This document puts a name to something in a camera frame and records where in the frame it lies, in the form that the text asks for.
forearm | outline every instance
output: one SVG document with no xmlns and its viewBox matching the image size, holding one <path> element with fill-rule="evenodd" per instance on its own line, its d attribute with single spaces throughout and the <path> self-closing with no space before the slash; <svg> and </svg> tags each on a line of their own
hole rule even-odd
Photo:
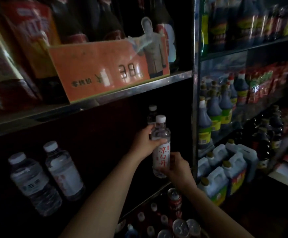
<svg viewBox="0 0 288 238">
<path fill-rule="evenodd" d="M 61 238 L 113 237 L 137 166 L 131 154 L 124 156 L 86 200 Z"/>
<path fill-rule="evenodd" d="M 186 196 L 202 217 L 210 234 L 214 237 L 253 238 L 241 225 L 213 204 L 206 194 L 199 190 L 196 185 L 187 189 Z"/>
</svg>

shelf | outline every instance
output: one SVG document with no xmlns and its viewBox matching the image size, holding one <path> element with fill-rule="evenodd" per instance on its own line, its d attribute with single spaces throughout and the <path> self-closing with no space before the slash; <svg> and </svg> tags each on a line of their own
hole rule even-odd
<svg viewBox="0 0 288 238">
<path fill-rule="evenodd" d="M 141 94 L 156 88 L 161 88 L 190 77 L 192 77 L 192 71 L 175 72 L 168 77 L 153 82 L 89 98 L 73 104 L 43 105 L 17 113 L 3 113 L 0 111 L 0 136 L 56 120 L 116 100 Z"/>
<path fill-rule="evenodd" d="M 217 53 L 209 53 L 206 57 L 201 57 L 200 60 L 205 61 L 205 60 L 210 60 L 210 59 L 214 59 L 214 58 L 218 58 L 218 57 L 223 57 L 223 56 L 227 56 L 233 53 L 240 53 L 243 51 L 247 51 L 247 50 L 251 50 L 251 49 L 255 49 L 258 47 L 265 47 L 265 46 L 269 46 L 269 45 L 273 45 L 273 44 L 277 44 L 277 43 L 281 43 L 281 42 L 286 42 L 288 41 L 288 37 L 282 38 L 282 39 L 278 39 L 276 41 L 273 42 L 265 42 L 263 44 L 260 45 L 256 45 L 256 46 L 252 46 L 252 47 L 247 47 L 247 48 L 242 48 L 242 49 L 233 49 L 233 50 L 227 50 L 227 51 L 223 51 L 223 52 L 217 52 Z"/>
<path fill-rule="evenodd" d="M 259 99 L 257 103 L 251 103 L 241 107 L 237 107 L 232 114 L 230 126 L 226 129 L 220 130 L 219 135 L 216 138 L 212 139 L 213 144 L 216 145 L 233 131 L 243 126 L 248 120 L 253 119 L 255 116 L 259 115 L 261 112 L 269 108 L 272 104 L 280 100 L 283 97 L 283 90 L 283 88 L 277 89 L 273 94 L 267 95 Z M 199 150 L 198 157 L 202 158 L 208 149 L 209 147 L 205 150 Z"/>
</svg>

hand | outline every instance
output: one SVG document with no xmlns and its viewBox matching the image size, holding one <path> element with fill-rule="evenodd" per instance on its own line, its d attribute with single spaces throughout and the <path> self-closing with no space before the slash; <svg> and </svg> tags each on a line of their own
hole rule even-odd
<svg viewBox="0 0 288 238">
<path fill-rule="evenodd" d="M 159 170 L 170 179 L 182 194 L 185 194 L 188 189 L 197 188 L 189 163 L 182 158 L 179 152 L 170 153 L 170 168 L 161 167 Z"/>
<path fill-rule="evenodd" d="M 148 135 L 151 133 L 154 124 L 148 125 L 135 135 L 129 154 L 135 156 L 139 162 L 149 156 L 154 148 L 167 143 L 167 139 L 150 140 Z"/>
</svg>

person cutout image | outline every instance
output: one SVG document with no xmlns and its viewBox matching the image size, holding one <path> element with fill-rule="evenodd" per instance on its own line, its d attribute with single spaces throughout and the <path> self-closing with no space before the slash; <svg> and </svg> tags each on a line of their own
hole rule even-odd
<svg viewBox="0 0 288 238">
<path fill-rule="evenodd" d="M 167 67 L 167 52 L 162 42 L 162 36 L 153 32 L 153 25 L 148 17 L 143 17 L 141 24 L 144 35 L 139 38 L 139 45 L 131 37 L 128 40 L 132 43 L 138 55 L 145 55 L 149 77 L 162 76 L 163 69 Z"/>
</svg>

water bottle with white label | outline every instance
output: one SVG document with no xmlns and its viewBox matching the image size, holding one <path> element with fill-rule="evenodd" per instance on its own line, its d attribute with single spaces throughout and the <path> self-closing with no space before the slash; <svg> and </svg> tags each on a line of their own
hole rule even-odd
<svg viewBox="0 0 288 238">
<path fill-rule="evenodd" d="M 147 124 L 155 124 L 156 123 L 156 115 L 157 115 L 157 106 L 156 105 L 150 105 L 148 107 L 149 109 L 149 115 L 147 116 Z"/>
<path fill-rule="evenodd" d="M 39 214 L 50 216 L 56 212 L 62 199 L 56 188 L 49 184 L 49 178 L 40 164 L 27 159 L 23 152 L 12 155 L 8 162 L 12 165 L 11 179 Z"/>
<path fill-rule="evenodd" d="M 44 150 L 48 156 L 46 166 L 67 200 L 76 201 L 80 199 L 86 188 L 70 154 L 58 148 L 56 141 L 46 143 Z"/>
<path fill-rule="evenodd" d="M 170 159 L 170 130 L 166 128 L 165 115 L 156 116 L 156 126 L 152 129 L 151 140 L 165 138 L 168 140 L 166 144 L 162 144 L 153 151 L 153 173 L 158 178 L 166 178 L 166 176 L 159 172 L 159 167 L 169 167 Z"/>
</svg>

